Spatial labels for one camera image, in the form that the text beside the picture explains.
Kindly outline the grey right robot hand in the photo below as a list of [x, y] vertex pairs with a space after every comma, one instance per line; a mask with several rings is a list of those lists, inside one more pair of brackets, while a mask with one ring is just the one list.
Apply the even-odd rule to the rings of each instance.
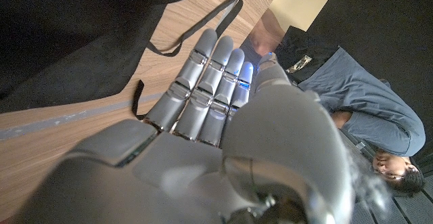
[[355, 193], [319, 96], [202, 33], [144, 121], [72, 148], [13, 223], [349, 223]]

